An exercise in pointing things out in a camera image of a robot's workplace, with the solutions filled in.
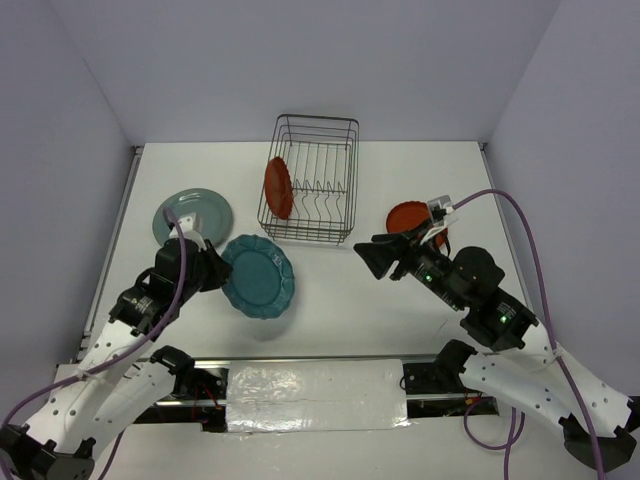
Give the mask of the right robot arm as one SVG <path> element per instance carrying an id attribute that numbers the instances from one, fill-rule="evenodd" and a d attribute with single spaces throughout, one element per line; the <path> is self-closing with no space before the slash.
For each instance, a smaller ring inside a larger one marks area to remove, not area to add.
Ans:
<path id="1" fill-rule="evenodd" d="M 559 345 L 524 304 L 500 288 L 504 272 L 483 248 L 454 258 L 407 233 L 376 235 L 355 252 L 375 278 L 411 275 L 455 311 L 482 353 L 462 340 L 436 356 L 430 380 L 444 390 L 476 390 L 545 424 L 580 463 L 610 472 L 632 457 L 639 400 L 596 377 Z"/>

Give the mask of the red plate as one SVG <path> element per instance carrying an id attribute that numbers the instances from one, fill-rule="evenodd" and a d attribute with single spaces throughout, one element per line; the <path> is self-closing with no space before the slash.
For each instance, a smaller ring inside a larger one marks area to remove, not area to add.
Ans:
<path id="1" fill-rule="evenodd" d="M 281 220 L 287 220 L 293 209 L 293 186 L 288 168 L 281 157 L 274 157 L 268 162 L 264 191 L 272 214 Z"/>

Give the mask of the small orange scalloped plate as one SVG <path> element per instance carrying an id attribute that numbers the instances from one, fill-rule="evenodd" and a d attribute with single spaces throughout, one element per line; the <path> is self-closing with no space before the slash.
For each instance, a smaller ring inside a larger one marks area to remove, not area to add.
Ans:
<path id="1" fill-rule="evenodd" d="M 416 228 L 431 218 L 425 202 L 406 201 L 394 206 L 386 217 L 386 232 L 401 233 Z"/>

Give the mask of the teal embossed plate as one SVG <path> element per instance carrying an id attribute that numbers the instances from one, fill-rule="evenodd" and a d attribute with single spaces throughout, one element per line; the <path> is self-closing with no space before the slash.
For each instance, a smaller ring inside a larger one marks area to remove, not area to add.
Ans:
<path id="1" fill-rule="evenodd" d="M 273 241 L 240 235 L 226 245 L 222 259 L 232 267 L 222 291 L 236 310 L 249 318 L 269 320 L 290 307 L 296 291 L 294 269 Z"/>

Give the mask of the black mounting rail base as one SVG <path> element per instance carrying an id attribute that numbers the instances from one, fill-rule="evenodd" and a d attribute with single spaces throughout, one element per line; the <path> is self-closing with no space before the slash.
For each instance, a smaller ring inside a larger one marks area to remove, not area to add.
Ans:
<path id="1" fill-rule="evenodd" d="M 491 396 L 445 379 L 431 357 L 209 359 L 136 421 L 210 433 L 374 431 L 467 410 L 499 412 Z"/>

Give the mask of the light green plate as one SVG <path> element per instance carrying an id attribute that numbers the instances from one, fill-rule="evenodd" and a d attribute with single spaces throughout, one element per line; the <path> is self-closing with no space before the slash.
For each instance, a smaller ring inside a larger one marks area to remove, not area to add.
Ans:
<path id="1" fill-rule="evenodd" d="M 152 232 L 159 245 L 169 238 L 170 233 L 163 216 L 166 207 L 177 218 L 195 214 L 201 222 L 201 235 L 214 247 L 223 244 L 231 233 L 233 212 L 228 201 L 213 190 L 189 188 L 169 196 L 156 210 L 152 221 Z"/>

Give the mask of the silver foil cover panel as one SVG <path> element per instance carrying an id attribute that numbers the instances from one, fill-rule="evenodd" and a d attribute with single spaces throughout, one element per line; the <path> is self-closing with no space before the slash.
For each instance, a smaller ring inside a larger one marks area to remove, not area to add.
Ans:
<path id="1" fill-rule="evenodd" d="M 409 425 L 397 359 L 236 362 L 225 416 L 232 433 L 371 431 Z"/>

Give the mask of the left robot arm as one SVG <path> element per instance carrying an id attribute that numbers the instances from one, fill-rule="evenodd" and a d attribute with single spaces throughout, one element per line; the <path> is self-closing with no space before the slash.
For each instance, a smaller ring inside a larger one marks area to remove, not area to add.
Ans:
<path id="1" fill-rule="evenodd" d="M 40 390 L 48 402 L 23 424 L 1 427 L 1 469 L 12 479 L 87 479 L 96 459 L 157 401 L 184 398 L 206 373 L 162 331 L 197 293 L 215 291 L 231 267 L 204 240 L 167 240 L 155 264 L 117 298 L 75 374 Z"/>

